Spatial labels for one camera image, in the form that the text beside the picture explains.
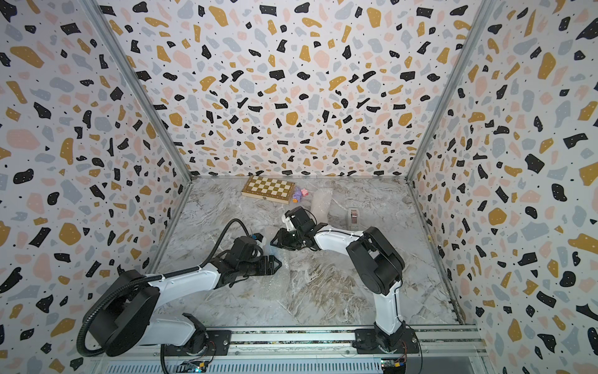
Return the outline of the small blue ribbed vase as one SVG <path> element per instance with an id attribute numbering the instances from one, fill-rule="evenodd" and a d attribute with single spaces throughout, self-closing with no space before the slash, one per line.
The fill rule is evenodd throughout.
<path id="1" fill-rule="evenodd" d="M 276 246 L 271 246 L 270 244 L 266 244 L 264 247 L 264 252 L 268 256 L 275 256 L 278 260 L 282 260 L 284 257 L 284 250 L 280 249 Z"/>

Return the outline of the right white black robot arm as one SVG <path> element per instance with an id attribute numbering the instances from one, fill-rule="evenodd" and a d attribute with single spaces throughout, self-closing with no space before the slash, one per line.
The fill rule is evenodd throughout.
<path id="1" fill-rule="evenodd" d="M 405 262 L 391 242 L 375 227 L 350 232 L 317 222 L 303 207 L 288 210 L 272 246 L 290 251 L 311 249 L 347 255 L 359 278 L 374 295 L 374 344 L 358 342 L 358 348 L 393 353 L 403 347 L 407 325 L 400 310 Z"/>

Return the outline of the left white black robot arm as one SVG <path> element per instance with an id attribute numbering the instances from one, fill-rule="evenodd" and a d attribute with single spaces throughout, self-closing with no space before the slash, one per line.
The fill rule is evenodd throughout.
<path id="1" fill-rule="evenodd" d="M 186 355 L 211 348 L 205 325 L 190 313 L 157 314 L 162 305 L 201 291 L 231 287 L 250 277 L 273 276 L 282 263 L 266 255 L 262 237 L 241 236 L 207 263 L 167 274 L 120 274 L 83 318 L 76 350 L 83 357 L 122 355 L 136 346 L 178 347 Z"/>

